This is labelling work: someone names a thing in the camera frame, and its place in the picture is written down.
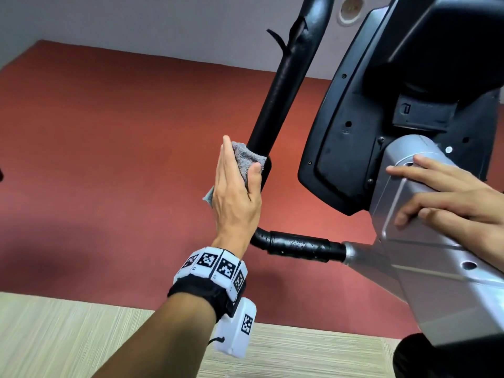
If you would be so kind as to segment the grey cleaning cloth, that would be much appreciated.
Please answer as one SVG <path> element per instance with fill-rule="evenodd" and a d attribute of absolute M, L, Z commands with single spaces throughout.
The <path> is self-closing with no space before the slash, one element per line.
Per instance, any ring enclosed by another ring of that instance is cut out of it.
<path fill-rule="evenodd" d="M 244 143 L 238 143 L 235 141 L 231 142 L 232 148 L 235 154 L 235 159 L 236 163 L 238 166 L 238 170 L 240 171 L 240 174 L 243 178 L 244 181 L 244 186 L 249 190 L 248 187 L 248 173 L 249 173 L 249 168 L 255 164 L 258 163 L 261 165 L 261 173 L 264 170 L 264 166 L 267 161 L 267 157 L 261 156 L 256 154 L 255 152 L 252 152 L 246 147 L 246 144 Z"/>

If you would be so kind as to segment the round white wall fixture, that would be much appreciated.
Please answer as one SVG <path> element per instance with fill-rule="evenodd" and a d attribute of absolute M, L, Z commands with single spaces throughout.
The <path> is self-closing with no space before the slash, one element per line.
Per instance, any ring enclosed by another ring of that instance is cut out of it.
<path fill-rule="evenodd" d="M 342 27 L 356 24 L 364 10 L 366 0 L 343 0 L 337 12 L 337 22 Z"/>

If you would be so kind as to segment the black machine housing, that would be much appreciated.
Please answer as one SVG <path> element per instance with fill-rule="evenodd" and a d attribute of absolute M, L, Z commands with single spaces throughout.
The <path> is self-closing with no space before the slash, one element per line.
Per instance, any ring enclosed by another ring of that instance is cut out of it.
<path fill-rule="evenodd" d="M 504 378 L 504 335 L 434 347 L 423 333 L 400 341 L 395 378 Z"/>

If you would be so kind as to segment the person's left hand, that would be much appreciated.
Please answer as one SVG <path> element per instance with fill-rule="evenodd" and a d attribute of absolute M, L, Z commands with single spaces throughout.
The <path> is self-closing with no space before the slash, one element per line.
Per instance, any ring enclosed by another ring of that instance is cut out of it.
<path fill-rule="evenodd" d="M 213 247 L 226 249 L 242 259 L 261 215 L 261 200 L 253 204 L 238 170 L 231 139 L 224 135 L 218 158 L 212 209 L 216 238 Z"/>

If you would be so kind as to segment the person's left forearm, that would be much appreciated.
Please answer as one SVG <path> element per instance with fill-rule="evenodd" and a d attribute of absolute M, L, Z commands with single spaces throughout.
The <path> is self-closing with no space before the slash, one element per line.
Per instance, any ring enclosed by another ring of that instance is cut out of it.
<path fill-rule="evenodd" d="M 215 323 L 205 299 L 174 294 L 91 378 L 197 378 Z"/>

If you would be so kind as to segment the silver handlebar tube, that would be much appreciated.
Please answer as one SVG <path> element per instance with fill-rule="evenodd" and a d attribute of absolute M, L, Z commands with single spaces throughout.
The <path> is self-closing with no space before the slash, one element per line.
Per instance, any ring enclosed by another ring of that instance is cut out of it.
<path fill-rule="evenodd" d="M 343 264 L 406 303 L 398 274 L 378 239 L 372 245 L 343 242 L 346 257 Z"/>

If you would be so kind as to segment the person's right hand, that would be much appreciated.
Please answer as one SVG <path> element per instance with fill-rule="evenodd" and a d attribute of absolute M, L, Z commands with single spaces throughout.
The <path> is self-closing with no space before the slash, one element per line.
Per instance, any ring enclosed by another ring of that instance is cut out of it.
<path fill-rule="evenodd" d="M 422 155 L 413 157 L 414 165 L 438 166 L 440 163 Z M 422 192 L 404 204 L 395 217 L 395 225 L 405 227 L 423 208 L 442 209 L 457 216 L 488 225 L 488 255 L 478 256 L 504 273 L 504 193 L 477 179 L 477 189 L 463 192 Z"/>

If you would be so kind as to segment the silver machine column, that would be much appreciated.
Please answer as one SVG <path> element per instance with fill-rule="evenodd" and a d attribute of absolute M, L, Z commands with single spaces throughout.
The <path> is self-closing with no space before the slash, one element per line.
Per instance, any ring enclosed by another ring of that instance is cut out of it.
<path fill-rule="evenodd" d="M 401 230 L 394 225 L 414 194 L 432 191 L 386 172 L 387 166 L 412 163 L 416 154 L 453 165 L 427 137 L 395 139 L 384 151 L 369 212 L 419 329 L 436 347 L 504 339 L 504 274 L 418 218 Z"/>

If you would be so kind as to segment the marker wristband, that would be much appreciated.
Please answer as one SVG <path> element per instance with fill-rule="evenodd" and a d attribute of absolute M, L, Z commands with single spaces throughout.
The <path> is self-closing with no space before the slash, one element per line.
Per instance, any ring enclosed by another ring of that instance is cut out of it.
<path fill-rule="evenodd" d="M 243 260 L 222 248 L 205 247 L 192 253 L 175 274 L 167 297 L 187 293 L 205 299 L 216 314 L 232 318 L 246 288 Z"/>

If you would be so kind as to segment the black machine console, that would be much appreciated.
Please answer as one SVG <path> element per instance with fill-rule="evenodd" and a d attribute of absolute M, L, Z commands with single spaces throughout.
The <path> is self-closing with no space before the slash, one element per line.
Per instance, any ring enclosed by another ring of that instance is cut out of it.
<path fill-rule="evenodd" d="M 371 10 L 308 135 L 299 182 L 368 211 L 386 147 L 419 134 L 486 181 L 504 86 L 504 0 L 391 0 Z"/>

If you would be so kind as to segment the black foam handlebar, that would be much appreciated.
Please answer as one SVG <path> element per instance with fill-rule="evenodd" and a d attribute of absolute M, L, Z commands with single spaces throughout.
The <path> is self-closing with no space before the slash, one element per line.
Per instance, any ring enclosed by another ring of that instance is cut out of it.
<path fill-rule="evenodd" d="M 267 157 L 262 173 L 264 187 L 272 168 L 270 151 L 280 133 L 331 18 L 335 0 L 303 0 L 299 16 L 289 31 L 288 42 L 272 30 L 268 33 L 282 50 L 282 59 L 261 108 L 247 148 Z M 257 228 L 250 244 L 271 255 L 343 262 L 346 247 L 339 242 Z"/>

